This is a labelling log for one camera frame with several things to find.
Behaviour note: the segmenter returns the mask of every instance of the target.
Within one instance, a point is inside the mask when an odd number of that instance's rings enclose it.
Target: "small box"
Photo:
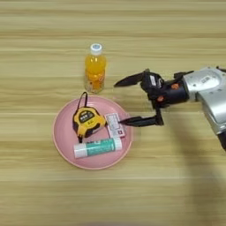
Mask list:
[[[119,116],[117,113],[105,115],[108,122],[108,131],[111,138],[122,138],[125,136],[124,127],[119,123]]]

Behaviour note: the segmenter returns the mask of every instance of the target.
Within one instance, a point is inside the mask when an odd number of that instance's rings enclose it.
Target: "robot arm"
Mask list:
[[[202,103],[214,133],[226,149],[226,73],[204,68],[183,77],[191,101]]]
[[[145,70],[118,81],[115,87],[135,85],[140,82],[156,111],[154,117],[132,117],[122,124],[130,126],[163,125],[161,108],[171,104],[201,102],[207,120],[226,150],[226,71],[207,67],[199,71],[179,72],[173,80],[164,81],[159,74]]]

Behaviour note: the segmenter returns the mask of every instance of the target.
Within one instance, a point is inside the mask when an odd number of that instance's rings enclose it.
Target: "pink plate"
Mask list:
[[[108,168],[122,160],[129,151],[132,143],[132,128],[130,126],[124,126],[125,137],[122,138],[123,149],[121,151],[99,154],[80,159],[76,159],[74,157],[73,146],[78,144],[79,141],[75,131],[72,128],[72,116],[78,106],[78,103],[79,99],[76,99],[66,104],[55,119],[53,140],[61,156],[63,156],[67,162],[87,170],[100,170]],[[100,96],[88,96],[87,106],[95,107],[101,115],[117,112],[120,119],[129,117],[129,114],[115,102]],[[107,128],[103,128],[91,137],[84,139],[83,142],[107,139],[108,137],[109,133]]]

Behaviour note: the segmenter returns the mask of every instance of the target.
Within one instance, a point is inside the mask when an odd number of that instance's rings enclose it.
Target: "orange liquid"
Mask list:
[[[103,89],[106,58],[104,55],[88,55],[86,58],[86,89],[98,93]]]

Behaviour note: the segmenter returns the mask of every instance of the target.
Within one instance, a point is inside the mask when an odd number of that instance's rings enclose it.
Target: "plastic bottle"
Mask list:
[[[99,93],[103,90],[106,63],[106,57],[102,54],[102,45],[92,44],[85,62],[85,87],[88,92]]]
[[[75,158],[84,158],[97,154],[104,154],[122,149],[120,138],[101,139],[98,141],[82,143],[74,146]]]

